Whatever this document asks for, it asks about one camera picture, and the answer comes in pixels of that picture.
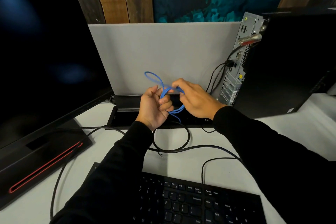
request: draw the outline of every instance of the black sleeve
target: black sleeve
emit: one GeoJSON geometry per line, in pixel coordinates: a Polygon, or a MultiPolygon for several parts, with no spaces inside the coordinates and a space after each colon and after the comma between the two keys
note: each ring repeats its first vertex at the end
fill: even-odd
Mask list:
{"type": "Polygon", "coordinates": [[[135,121],[51,223],[128,223],[153,139],[150,129],[135,121]]]}
{"type": "Polygon", "coordinates": [[[322,223],[331,217],[334,162],[232,107],[221,108],[213,123],[287,223],[322,223]]]}

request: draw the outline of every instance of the red trim on monitor stand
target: red trim on monitor stand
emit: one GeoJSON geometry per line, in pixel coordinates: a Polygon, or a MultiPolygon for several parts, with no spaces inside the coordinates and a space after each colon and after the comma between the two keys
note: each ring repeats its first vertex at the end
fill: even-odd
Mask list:
{"type": "Polygon", "coordinates": [[[11,186],[9,188],[9,193],[13,193],[14,191],[18,190],[19,188],[21,188],[23,185],[25,185],[26,183],[28,183],[29,181],[31,181],[32,179],[34,179],[36,176],[40,175],[41,173],[43,173],[44,171],[46,171],[49,167],[53,166],[54,164],[56,164],[57,162],[59,162],[61,159],[65,158],[67,155],[69,155],[72,150],[78,143],[76,143],[75,145],[71,146],[69,149],[67,149],[66,151],[62,152],[60,155],[58,155],[57,157],[53,158],[52,160],[50,160],[48,163],[44,164],[43,166],[41,166],[39,169],[35,170],[34,172],[32,172],[30,175],[26,176],[25,178],[23,178],[21,181],[19,181],[18,183],[14,184],[13,186],[11,186]]]}

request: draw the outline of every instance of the person's right hand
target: person's right hand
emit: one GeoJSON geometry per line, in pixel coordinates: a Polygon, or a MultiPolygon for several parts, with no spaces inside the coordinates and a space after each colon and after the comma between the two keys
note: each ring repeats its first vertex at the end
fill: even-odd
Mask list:
{"type": "Polygon", "coordinates": [[[184,91],[184,94],[180,93],[180,101],[188,112],[198,118],[213,120],[216,112],[226,106],[210,96],[200,85],[185,81],[182,78],[174,81],[172,86],[175,88],[179,86],[184,91]]]}

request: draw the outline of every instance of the person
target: person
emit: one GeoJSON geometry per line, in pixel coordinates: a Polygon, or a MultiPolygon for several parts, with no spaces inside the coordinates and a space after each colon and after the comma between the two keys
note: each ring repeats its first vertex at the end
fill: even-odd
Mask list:
{"type": "MultiPolygon", "coordinates": [[[[173,87],[184,90],[187,111],[213,120],[214,128],[235,148],[268,201],[287,223],[335,222],[335,163],[278,134],[264,123],[226,106],[201,86],[182,78],[173,87]]],[[[152,131],[174,107],[162,89],[151,87],[141,97],[139,115],[122,139],[107,153],[51,221],[69,223],[130,223],[132,199],[152,131]]]]}

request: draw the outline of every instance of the blue ethernet cable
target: blue ethernet cable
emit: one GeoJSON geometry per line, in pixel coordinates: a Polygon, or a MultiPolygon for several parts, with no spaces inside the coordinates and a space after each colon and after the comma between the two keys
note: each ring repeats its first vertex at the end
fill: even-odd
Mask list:
{"type": "MultiPolygon", "coordinates": [[[[161,80],[161,78],[158,77],[155,73],[146,71],[146,72],[145,72],[145,77],[146,77],[147,79],[149,79],[150,81],[152,81],[152,82],[154,82],[154,83],[156,83],[156,84],[162,86],[162,89],[163,89],[163,90],[162,90],[162,93],[161,93],[160,98],[163,98],[163,97],[168,93],[168,91],[170,91],[170,90],[175,90],[175,91],[178,91],[178,92],[181,92],[181,93],[184,94],[184,91],[183,91],[180,87],[176,87],[176,88],[174,88],[174,87],[171,87],[171,86],[169,86],[169,85],[167,85],[167,84],[164,84],[163,81],[161,80]],[[156,78],[158,78],[159,80],[157,81],[157,80],[155,80],[155,79],[149,77],[147,74],[152,74],[152,75],[154,75],[156,78]]],[[[169,114],[172,115],[172,116],[174,116],[175,118],[177,118],[178,121],[181,123],[181,119],[180,119],[179,117],[177,117],[176,115],[174,115],[174,114],[177,114],[177,113],[181,112],[183,109],[184,109],[184,105],[182,105],[180,108],[178,108],[178,109],[176,109],[176,110],[173,110],[173,111],[169,112],[169,114]]]]}

